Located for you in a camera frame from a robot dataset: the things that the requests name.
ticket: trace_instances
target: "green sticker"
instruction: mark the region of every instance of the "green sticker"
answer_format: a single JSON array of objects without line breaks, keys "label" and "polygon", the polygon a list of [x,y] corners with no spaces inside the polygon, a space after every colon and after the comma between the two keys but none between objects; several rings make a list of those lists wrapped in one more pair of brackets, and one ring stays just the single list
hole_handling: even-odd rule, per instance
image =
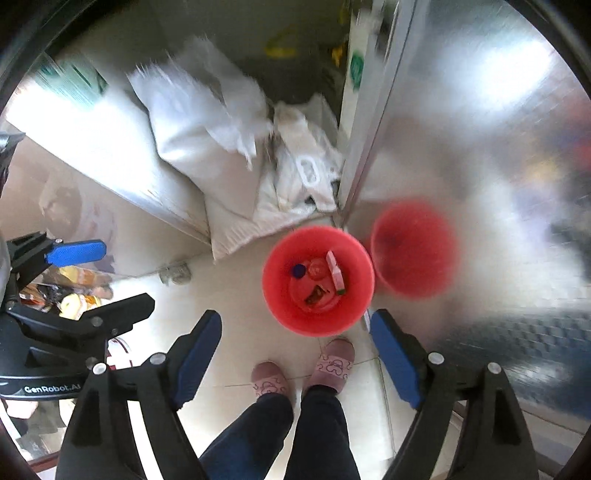
[{"label": "green sticker", "polygon": [[359,90],[361,86],[361,75],[363,74],[363,55],[354,51],[351,56],[351,67],[349,68],[351,80],[353,80],[353,91]]}]

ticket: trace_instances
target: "screw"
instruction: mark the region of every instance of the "screw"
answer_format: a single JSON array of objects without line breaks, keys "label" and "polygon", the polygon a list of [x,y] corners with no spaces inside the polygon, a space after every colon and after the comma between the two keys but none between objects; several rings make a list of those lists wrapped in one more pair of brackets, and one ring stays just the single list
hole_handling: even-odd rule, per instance
[{"label": "screw", "polygon": [[88,370],[92,370],[93,367],[99,362],[99,360],[93,356],[90,356],[86,359],[86,368]]},{"label": "screw", "polygon": [[107,371],[107,366],[105,364],[96,364],[94,367],[92,367],[92,372],[95,375],[102,375],[106,371]]},{"label": "screw", "polygon": [[92,317],[90,322],[93,327],[100,327],[103,324],[103,319],[100,317]]},{"label": "screw", "polygon": [[150,357],[150,363],[152,365],[162,365],[166,360],[166,355],[164,353],[155,353]]},{"label": "screw", "polygon": [[441,365],[445,360],[439,352],[431,352],[427,358],[433,365]]},{"label": "screw", "polygon": [[503,371],[501,366],[499,364],[497,364],[496,362],[491,362],[486,367],[488,368],[488,371],[491,374],[495,374],[495,375],[498,375]]}]

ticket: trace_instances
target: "foot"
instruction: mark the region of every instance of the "foot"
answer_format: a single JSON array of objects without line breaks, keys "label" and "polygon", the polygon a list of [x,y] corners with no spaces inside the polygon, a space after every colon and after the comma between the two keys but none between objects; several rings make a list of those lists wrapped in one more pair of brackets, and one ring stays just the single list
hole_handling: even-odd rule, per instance
[{"label": "foot", "polygon": [[355,349],[348,340],[336,338],[326,347],[318,359],[306,390],[314,385],[325,385],[341,393],[355,360]]},{"label": "foot", "polygon": [[290,396],[289,384],[281,368],[273,362],[258,364],[252,370],[251,382],[257,398],[265,393],[280,393],[288,398]]}]

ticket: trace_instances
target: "jeans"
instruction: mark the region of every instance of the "jeans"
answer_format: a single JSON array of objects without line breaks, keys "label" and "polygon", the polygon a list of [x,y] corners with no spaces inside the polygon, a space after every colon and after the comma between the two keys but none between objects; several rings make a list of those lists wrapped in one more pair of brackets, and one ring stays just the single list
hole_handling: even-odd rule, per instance
[{"label": "jeans", "polygon": [[[293,423],[289,399],[259,397],[201,458],[210,480],[264,480]],[[311,387],[301,402],[285,480],[360,480],[343,408],[330,387]]]}]

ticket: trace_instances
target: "person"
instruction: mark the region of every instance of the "person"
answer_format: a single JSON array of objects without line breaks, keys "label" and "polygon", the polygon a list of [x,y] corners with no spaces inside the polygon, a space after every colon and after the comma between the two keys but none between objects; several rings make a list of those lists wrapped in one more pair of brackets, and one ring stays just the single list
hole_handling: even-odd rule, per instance
[{"label": "person", "polygon": [[[360,480],[337,399],[354,360],[347,340],[335,339],[325,347],[303,389],[285,480]],[[258,364],[251,381],[256,402],[199,459],[210,480],[264,480],[283,448],[294,420],[288,382],[273,362]]]}]

